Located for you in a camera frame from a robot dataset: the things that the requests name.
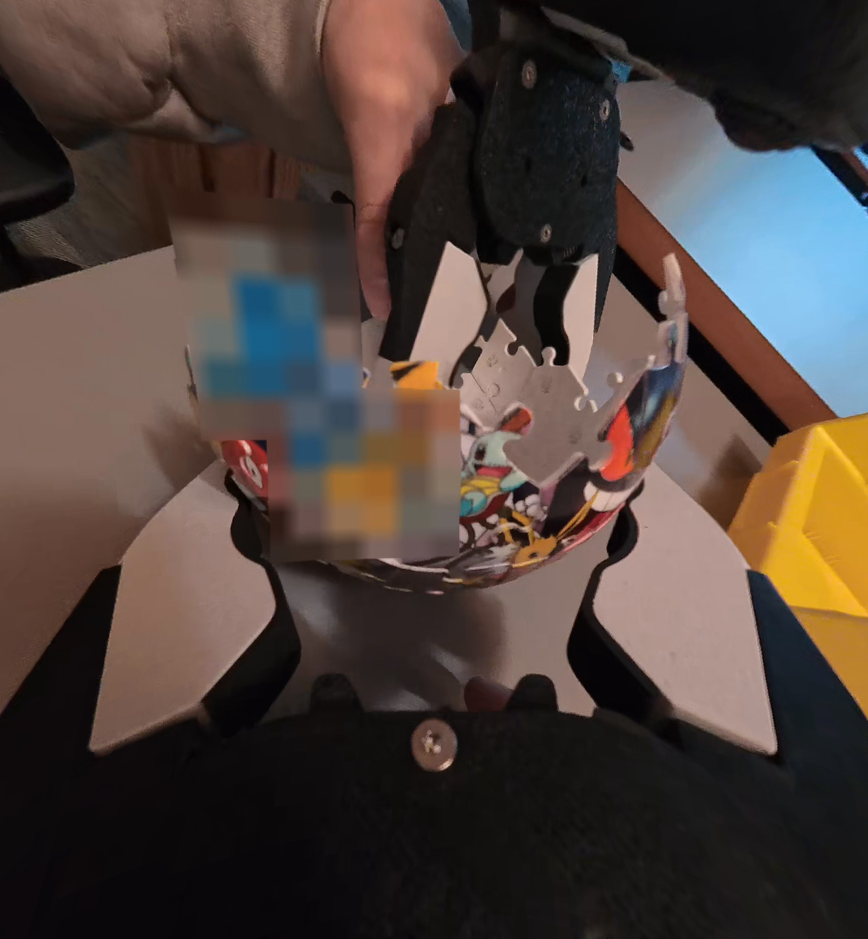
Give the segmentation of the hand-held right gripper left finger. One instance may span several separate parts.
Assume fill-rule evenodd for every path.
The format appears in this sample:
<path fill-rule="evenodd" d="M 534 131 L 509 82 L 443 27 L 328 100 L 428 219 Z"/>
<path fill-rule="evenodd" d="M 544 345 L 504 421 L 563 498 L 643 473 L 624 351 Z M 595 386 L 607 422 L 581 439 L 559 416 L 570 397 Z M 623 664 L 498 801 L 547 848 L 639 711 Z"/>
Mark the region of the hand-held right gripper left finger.
<path fill-rule="evenodd" d="M 298 629 L 223 469 L 171 499 L 125 553 L 89 747 L 104 754 L 184 721 L 258 724 L 299 665 Z"/>

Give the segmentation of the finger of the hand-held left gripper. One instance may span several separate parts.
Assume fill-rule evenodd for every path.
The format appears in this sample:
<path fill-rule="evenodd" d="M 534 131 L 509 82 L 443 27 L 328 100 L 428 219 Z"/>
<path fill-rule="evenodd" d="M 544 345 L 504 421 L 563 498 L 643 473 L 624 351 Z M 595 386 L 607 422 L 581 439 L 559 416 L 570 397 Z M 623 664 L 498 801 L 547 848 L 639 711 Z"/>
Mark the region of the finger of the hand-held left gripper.
<path fill-rule="evenodd" d="M 409 360 L 458 364 L 476 340 L 488 309 L 476 258 L 445 244 Z"/>
<path fill-rule="evenodd" d="M 599 255 L 544 269 L 534 293 L 534 324 L 556 366 L 585 369 L 596 331 Z"/>

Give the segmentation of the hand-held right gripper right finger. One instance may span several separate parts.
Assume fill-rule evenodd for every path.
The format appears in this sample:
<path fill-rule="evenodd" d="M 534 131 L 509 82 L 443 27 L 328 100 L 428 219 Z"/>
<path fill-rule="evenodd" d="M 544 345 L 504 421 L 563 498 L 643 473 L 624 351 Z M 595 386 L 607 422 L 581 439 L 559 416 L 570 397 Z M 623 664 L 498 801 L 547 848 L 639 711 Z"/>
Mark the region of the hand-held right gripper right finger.
<path fill-rule="evenodd" d="M 661 469 L 648 470 L 630 508 L 638 540 L 604 569 L 593 611 L 668 700 L 670 715 L 774 753 L 742 555 Z"/>

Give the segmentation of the cartoon print puzzle ball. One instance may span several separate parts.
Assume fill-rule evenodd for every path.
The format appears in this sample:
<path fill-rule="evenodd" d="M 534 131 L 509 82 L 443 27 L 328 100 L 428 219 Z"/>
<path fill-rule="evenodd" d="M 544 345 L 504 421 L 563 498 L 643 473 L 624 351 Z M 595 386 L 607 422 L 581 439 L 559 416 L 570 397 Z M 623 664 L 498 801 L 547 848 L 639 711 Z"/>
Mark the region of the cartoon print puzzle ball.
<path fill-rule="evenodd" d="M 459 395 L 460 462 L 458 483 L 458 546 L 421 559 L 323 557 L 301 546 L 288 560 L 319 560 L 343 573 L 401 592 L 441 594 L 461 588 L 483 589 L 514 581 L 528 571 L 587 542 L 627 503 L 639 487 L 654 455 L 667 436 L 682 390 L 687 365 L 688 314 L 686 288 L 675 254 L 663 258 L 666 289 L 659 296 L 665 317 L 655 333 L 654 352 L 627 373 L 607 377 L 611 395 L 603 405 L 587 396 L 579 366 L 590 361 L 592 336 L 578 327 L 583 289 L 598 272 L 596 260 L 581 263 L 565 289 L 562 304 L 568 363 L 557 361 L 551 346 L 538 361 L 500 317 L 487 338 L 481 327 L 472 341 L 479 350 L 475 363 L 447 382 L 446 360 L 394 361 L 381 352 L 381 327 L 369 318 L 362 323 L 363 387 L 400 389 L 413 394 L 455 391 Z M 332 405 L 346 404 L 335 392 L 322 410 L 304 394 L 296 410 L 288 412 L 287 440 L 275 444 L 274 472 L 267 464 L 267 441 L 222 436 L 228 421 L 206 418 L 196 391 L 193 367 L 189 394 L 211 446 L 229 466 L 240 490 L 268 530 L 267 499 L 289 496 L 290 484 L 317 481 L 327 490 L 326 518 L 347 521 L 355 511 L 355 477 L 347 467 L 348 424 L 330 428 Z"/>

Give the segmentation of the person's left forearm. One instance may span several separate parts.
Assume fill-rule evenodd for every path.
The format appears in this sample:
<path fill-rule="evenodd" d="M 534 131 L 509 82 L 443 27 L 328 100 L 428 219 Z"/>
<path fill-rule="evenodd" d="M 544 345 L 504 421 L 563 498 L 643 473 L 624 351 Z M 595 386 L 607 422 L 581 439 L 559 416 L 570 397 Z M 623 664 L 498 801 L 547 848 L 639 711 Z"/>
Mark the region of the person's left forearm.
<path fill-rule="evenodd" d="M 240 134 L 347 173 L 324 84 L 328 2 L 0 1 L 0 75 L 61 143 Z"/>

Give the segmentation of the person's left hand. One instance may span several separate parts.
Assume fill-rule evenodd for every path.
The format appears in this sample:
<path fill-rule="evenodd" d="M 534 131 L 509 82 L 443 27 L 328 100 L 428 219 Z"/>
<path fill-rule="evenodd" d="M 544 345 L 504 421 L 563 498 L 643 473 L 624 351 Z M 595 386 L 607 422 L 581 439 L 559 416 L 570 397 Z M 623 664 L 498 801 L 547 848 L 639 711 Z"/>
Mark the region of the person's left hand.
<path fill-rule="evenodd" d="M 462 55 L 437 1 L 333 1 L 325 16 L 323 75 L 351 159 L 357 272 L 376 318 L 391 311 L 385 225 L 393 192 L 428 139 Z"/>

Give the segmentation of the wooden framed pale blue panel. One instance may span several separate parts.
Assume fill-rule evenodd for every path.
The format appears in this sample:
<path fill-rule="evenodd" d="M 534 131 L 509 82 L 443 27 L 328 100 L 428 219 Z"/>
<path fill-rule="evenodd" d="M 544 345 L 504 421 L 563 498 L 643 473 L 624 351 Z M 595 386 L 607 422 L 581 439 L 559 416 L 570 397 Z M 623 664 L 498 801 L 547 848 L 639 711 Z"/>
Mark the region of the wooden framed pale blue panel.
<path fill-rule="evenodd" d="M 868 218 L 813 156 L 621 154 L 620 245 L 784 429 L 868 412 Z"/>

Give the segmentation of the yellow plastic bin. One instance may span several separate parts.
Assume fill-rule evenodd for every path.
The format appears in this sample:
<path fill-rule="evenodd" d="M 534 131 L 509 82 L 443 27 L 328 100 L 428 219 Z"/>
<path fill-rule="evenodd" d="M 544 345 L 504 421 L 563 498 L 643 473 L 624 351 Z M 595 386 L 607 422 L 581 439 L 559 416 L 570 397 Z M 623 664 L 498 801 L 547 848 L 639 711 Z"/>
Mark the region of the yellow plastic bin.
<path fill-rule="evenodd" d="M 868 718 L 868 414 L 782 437 L 728 534 Z"/>

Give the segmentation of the dark cloth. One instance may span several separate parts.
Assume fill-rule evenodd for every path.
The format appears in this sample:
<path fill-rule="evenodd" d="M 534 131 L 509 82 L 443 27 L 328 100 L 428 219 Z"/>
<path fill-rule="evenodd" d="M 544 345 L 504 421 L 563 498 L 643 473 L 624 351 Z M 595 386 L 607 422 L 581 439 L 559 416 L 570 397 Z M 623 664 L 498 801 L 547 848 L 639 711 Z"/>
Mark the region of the dark cloth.
<path fill-rule="evenodd" d="M 542 5 L 708 102 L 737 147 L 868 143 L 868 1 Z"/>

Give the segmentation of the wooden furniture panel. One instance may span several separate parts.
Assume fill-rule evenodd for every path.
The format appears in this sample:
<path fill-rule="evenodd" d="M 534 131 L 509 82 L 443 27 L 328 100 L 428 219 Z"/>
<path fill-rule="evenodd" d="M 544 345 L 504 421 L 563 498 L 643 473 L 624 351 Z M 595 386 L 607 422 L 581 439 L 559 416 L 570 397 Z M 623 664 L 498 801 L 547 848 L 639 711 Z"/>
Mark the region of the wooden furniture panel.
<path fill-rule="evenodd" d="M 284 198 L 298 195 L 307 182 L 331 192 L 353 192 L 347 175 L 325 172 L 254 141 L 208 145 L 132 136 L 129 150 L 144 219 L 155 228 L 166 224 L 168 190 Z"/>

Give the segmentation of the black office chair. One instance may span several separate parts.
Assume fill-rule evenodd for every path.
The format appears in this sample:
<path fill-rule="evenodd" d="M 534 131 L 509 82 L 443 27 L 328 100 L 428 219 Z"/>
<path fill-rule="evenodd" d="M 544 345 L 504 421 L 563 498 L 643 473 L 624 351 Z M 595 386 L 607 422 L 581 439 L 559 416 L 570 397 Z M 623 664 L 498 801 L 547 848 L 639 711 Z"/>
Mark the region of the black office chair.
<path fill-rule="evenodd" d="M 63 150 L 12 84 L 0 77 L 0 257 L 25 267 L 8 229 L 65 205 L 75 178 Z"/>

